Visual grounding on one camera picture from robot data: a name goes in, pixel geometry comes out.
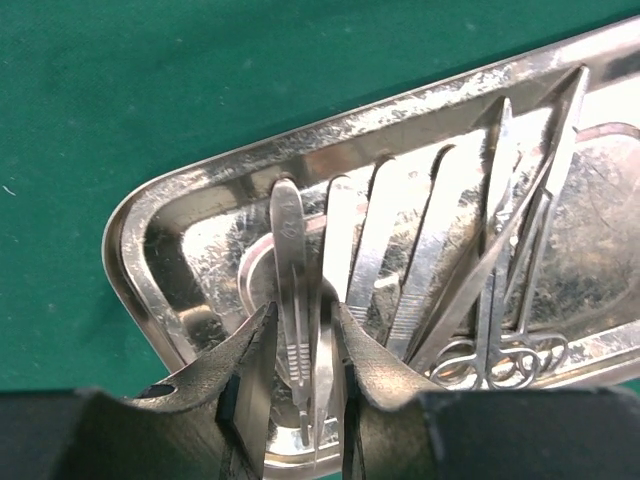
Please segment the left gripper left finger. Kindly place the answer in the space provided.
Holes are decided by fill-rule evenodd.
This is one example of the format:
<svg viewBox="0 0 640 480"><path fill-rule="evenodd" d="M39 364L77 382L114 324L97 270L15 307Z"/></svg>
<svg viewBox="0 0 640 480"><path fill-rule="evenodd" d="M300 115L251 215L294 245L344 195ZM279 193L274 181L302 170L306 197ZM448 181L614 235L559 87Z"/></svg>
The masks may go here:
<svg viewBox="0 0 640 480"><path fill-rule="evenodd" d="M278 313L134 398L99 389L4 392L4 479L260 479Z"/></svg>

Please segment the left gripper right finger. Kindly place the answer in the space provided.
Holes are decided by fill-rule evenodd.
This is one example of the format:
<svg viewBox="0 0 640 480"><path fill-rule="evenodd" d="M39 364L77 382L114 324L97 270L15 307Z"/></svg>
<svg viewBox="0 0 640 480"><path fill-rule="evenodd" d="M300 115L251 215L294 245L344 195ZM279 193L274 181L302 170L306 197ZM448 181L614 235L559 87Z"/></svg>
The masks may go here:
<svg viewBox="0 0 640 480"><path fill-rule="evenodd" d="M639 398L620 387L446 391L331 309L346 479L635 479Z"/></svg>

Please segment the steel surgical scissors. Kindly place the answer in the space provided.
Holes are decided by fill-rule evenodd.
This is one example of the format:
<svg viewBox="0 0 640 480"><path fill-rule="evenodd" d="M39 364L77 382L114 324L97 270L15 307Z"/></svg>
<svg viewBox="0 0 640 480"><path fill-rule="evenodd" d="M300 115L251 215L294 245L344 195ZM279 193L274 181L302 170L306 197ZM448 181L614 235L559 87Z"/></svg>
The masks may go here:
<svg viewBox="0 0 640 480"><path fill-rule="evenodd" d="M502 97L497 102L496 124L489 140L492 158L484 203L486 220L481 243L484 252L505 231L514 212L512 176L517 148L511 136L512 120L511 100ZM475 337L454 339L439 352L438 361L430 372L430 379L435 383L452 387L472 375L473 389L489 388L487 357L491 331L497 325L502 326L504 315L498 316L493 310L506 291L509 262L510 245L505 241L475 304Z"/></svg>

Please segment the steel forceps tweezers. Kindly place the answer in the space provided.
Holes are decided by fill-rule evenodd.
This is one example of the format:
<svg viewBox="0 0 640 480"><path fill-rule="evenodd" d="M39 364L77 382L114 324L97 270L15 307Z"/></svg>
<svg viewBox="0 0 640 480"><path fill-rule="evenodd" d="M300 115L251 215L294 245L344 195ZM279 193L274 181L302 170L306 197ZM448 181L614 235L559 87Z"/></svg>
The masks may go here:
<svg viewBox="0 0 640 480"><path fill-rule="evenodd" d="M365 324L371 305L375 282L392 236L401 199L394 192L402 180L396 159L382 163L373 177L355 263L345 304L359 324Z"/></svg>

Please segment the steel hemostat clamp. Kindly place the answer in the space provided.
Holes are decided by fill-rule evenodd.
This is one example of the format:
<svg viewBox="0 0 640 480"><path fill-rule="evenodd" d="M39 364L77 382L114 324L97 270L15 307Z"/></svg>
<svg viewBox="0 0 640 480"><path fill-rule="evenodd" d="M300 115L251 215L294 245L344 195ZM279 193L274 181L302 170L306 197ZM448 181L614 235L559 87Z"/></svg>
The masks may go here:
<svg viewBox="0 0 640 480"><path fill-rule="evenodd" d="M553 372L566 359L565 335L557 331L530 330L535 291L555 208L554 197L541 193L535 197L523 222L508 270L506 291L493 310L494 314L503 315L516 288L521 288L514 328L504 331L497 325L491 331L487 357L487 385L491 389L527 387Z"/></svg>

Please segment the steel instrument tray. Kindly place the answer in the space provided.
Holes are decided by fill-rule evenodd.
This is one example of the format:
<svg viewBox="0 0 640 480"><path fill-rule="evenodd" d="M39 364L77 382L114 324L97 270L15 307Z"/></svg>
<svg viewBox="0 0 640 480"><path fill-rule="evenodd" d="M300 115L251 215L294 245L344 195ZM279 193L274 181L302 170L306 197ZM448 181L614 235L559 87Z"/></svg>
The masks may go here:
<svg viewBox="0 0 640 480"><path fill-rule="evenodd" d="M639 21L159 176L103 261L158 479L635 479Z"/></svg>

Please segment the green surgical cloth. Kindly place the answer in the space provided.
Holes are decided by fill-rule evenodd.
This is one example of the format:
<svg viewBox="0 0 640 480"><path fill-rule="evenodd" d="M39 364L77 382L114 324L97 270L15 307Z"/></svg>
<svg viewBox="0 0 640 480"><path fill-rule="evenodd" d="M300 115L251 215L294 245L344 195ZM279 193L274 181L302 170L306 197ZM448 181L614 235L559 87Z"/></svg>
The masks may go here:
<svg viewBox="0 0 640 480"><path fill-rule="evenodd" d="M1 387L133 395L166 371L105 225L160 174L634 16L635 1L5 1Z"/></svg>

